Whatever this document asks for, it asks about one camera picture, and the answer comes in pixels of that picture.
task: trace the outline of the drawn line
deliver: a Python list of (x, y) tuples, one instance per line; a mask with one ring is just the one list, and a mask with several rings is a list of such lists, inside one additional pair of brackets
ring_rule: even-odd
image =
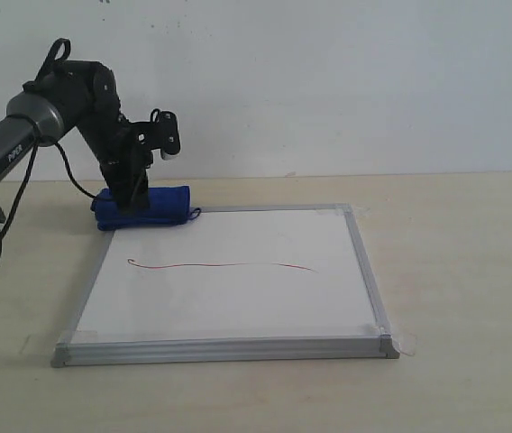
[(182, 268), (185, 266), (203, 266), (207, 268), (223, 268), (225, 266), (253, 266), (253, 265), (269, 265), (269, 266), (282, 266), (284, 268), (293, 268), (299, 269), (301, 271), (310, 271), (316, 272), (314, 269), (307, 268), (306, 266), (300, 266), (297, 264), (288, 264), (288, 263), (178, 263), (178, 264), (166, 264), (164, 266), (146, 266), (143, 264), (137, 263), (134, 259), (128, 259), (128, 263), (132, 266), (136, 266), (138, 268), (143, 269), (168, 269), (168, 268)]

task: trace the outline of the table surface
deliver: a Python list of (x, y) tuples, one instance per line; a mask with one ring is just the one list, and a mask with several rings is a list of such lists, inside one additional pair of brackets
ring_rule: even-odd
[(0, 432), (512, 431), (512, 173), (161, 184), (183, 183), (198, 206), (352, 204), (416, 355), (52, 369), (102, 234), (71, 184), (37, 182), (0, 262)]

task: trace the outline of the whiteboard frame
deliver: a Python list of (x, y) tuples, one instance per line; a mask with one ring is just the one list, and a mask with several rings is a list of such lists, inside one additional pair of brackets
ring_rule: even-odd
[(105, 234), (102, 251), (94, 272), (81, 293), (78, 304), (62, 332), (51, 358), (55, 368), (72, 365), (159, 364), (175, 362), (249, 361), (270, 359), (321, 358), (388, 358), (398, 359), (390, 323), (380, 298), (368, 255), (348, 204), (322, 204), (264, 207), (204, 207), (202, 212), (254, 212), (273, 210), (341, 210), (352, 239), (352, 247), (361, 269), (362, 278), (374, 312), (379, 335), (350, 337), (265, 337), (214, 338), (204, 340), (145, 341), (128, 343), (75, 343), (72, 337), (96, 283), (112, 239)]

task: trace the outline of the red marker line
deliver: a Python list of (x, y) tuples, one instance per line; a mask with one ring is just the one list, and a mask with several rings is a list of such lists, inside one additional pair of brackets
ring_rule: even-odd
[(168, 269), (168, 268), (182, 268), (185, 266), (203, 266), (207, 268), (223, 268), (225, 266), (250, 266), (255, 264), (267, 264), (270, 266), (282, 266), (285, 268), (294, 268), (300, 269), (302, 271), (311, 271), (316, 272), (314, 269), (307, 268), (306, 266), (299, 266), (297, 264), (287, 264), (287, 263), (178, 263), (178, 264), (166, 264), (164, 266), (145, 266), (143, 264), (137, 263), (134, 259), (128, 259), (128, 263), (132, 266), (136, 266), (138, 268), (143, 269)]

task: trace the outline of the whiteboard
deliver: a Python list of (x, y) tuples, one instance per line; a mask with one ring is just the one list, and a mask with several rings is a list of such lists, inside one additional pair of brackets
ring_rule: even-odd
[(351, 218), (334, 205), (222, 209), (117, 230), (66, 345), (380, 337)]

